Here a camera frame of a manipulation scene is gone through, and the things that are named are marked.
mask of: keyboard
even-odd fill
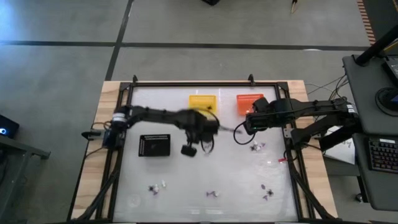
[[[398,174],[398,144],[392,140],[369,139],[371,170]]]

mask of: orange tray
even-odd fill
[[[239,115],[246,115],[247,113],[252,113],[253,103],[262,97],[264,97],[263,94],[236,95],[236,102],[238,104]]]

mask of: gray floor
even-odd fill
[[[135,0],[125,42],[369,45],[355,0]],[[0,1],[0,40],[116,41],[127,0]],[[21,123],[18,140],[52,152],[26,173],[12,216],[29,223],[66,219],[113,48],[0,46],[0,114]],[[359,52],[122,48],[112,80],[302,79],[343,75],[341,58]],[[307,85],[307,90],[315,89]],[[348,86],[341,95],[352,100]],[[327,99],[319,90],[310,99]],[[398,219],[352,201],[352,179],[330,179],[339,217]]]

